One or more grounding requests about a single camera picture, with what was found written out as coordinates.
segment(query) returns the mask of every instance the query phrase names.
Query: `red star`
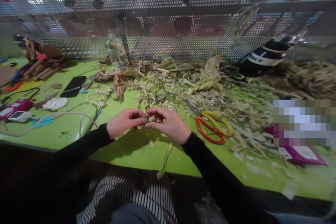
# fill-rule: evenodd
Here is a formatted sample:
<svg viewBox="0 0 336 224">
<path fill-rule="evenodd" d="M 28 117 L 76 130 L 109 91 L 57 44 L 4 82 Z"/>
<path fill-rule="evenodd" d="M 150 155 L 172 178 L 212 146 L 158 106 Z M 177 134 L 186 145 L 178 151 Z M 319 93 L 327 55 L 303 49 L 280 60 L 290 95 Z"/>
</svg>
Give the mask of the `red star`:
<svg viewBox="0 0 336 224">
<path fill-rule="evenodd" d="M 38 60 L 44 60 L 45 58 L 47 58 L 47 56 L 46 56 L 46 54 L 41 54 L 41 53 L 39 53 L 39 52 L 36 52 L 36 55 L 37 55 L 37 59 Z"/>
</svg>

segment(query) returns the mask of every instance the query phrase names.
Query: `water bottle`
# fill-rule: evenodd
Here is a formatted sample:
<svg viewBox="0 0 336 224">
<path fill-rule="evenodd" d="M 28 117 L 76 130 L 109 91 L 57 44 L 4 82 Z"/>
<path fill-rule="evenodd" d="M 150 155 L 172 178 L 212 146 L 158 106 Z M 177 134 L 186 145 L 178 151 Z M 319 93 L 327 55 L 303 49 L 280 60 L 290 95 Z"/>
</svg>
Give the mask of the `water bottle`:
<svg viewBox="0 0 336 224">
<path fill-rule="evenodd" d="M 128 67 L 129 63 L 123 42 L 116 38 L 113 33 L 110 33 L 108 37 L 105 46 L 107 47 L 112 66 L 116 70 Z"/>
</svg>

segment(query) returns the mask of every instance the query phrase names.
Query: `black cord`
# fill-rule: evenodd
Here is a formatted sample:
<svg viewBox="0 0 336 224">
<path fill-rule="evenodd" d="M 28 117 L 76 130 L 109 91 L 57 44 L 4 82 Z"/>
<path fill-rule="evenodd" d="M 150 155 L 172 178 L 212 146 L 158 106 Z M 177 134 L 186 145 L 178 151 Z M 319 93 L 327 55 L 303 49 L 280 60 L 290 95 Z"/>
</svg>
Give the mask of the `black cord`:
<svg viewBox="0 0 336 224">
<path fill-rule="evenodd" d="M 23 91 L 19 91 L 19 92 L 15 92 L 15 93 L 13 93 L 13 94 L 11 94 L 11 95 L 9 95 L 9 96 L 6 96 L 5 98 L 3 98 L 2 100 L 1 100 L 1 107 L 0 107 L 0 110 L 3 110 L 4 109 L 4 106 L 5 106 L 5 102 L 12 96 L 12 95 L 15 95 L 15 94 L 17 94 L 17 93 L 22 93 L 22 92 L 27 92 L 27 91 L 30 91 L 30 90 L 33 90 L 33 89 L 37 89 L 29 98 L 28 98 L 28 100 L 29 99 L 31 99 L 34 95 L 36 95 L 37 94 L 37 92 L 39 92 L 40 91 L 40 88 L 38 87 L 33 87 L 33 88 L 31 88 L 31 89 L 27 89 L 27 90 L 23 90 Z"/>
<path fill-rule="evenodd" d="M 239 65 L 240 62 L 241 62 L 242 60 L 246 59 L 248 56 L 250 56 L 250 54 L 247 54 L 247 55 L 241 57 L 235 65 Z"/>
</svg>

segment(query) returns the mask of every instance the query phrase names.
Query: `person's left hand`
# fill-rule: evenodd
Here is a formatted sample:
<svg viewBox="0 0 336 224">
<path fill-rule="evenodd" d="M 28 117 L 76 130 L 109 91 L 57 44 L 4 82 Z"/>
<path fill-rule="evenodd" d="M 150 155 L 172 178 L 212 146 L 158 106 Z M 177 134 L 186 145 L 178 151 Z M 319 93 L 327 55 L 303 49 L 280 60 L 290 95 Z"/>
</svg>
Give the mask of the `person's left hand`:
<svg viewBox="0 0 336 224">
<path fill-rule="evenodd" d="M 134 128 L 135 132 L 138 129 L 138 126 L 148 122 L 148 119 L 145 117 L 146 114 L 137 108 L 122 110 L 106 124 L 110 138 L 116 139 L 130 128 Z"/>
</svg>

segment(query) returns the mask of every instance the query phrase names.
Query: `striped pants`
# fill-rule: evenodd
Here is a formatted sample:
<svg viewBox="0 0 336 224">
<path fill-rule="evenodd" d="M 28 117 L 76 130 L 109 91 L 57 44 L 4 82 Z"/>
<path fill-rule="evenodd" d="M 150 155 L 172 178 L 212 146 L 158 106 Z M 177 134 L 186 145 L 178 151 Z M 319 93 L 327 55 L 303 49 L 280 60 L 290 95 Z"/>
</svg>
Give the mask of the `striped pants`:
<svg viewBox="0 0 336 224">
<path fill-rule="evenodd" d="M 100 211 L 134 203 L 145 207 L 162 224 L 176 224 L 170 185 L 158 180 L 155 171 L 116 166 L 100 181 L 81 224 L 88 224 Z"/>
</svg>

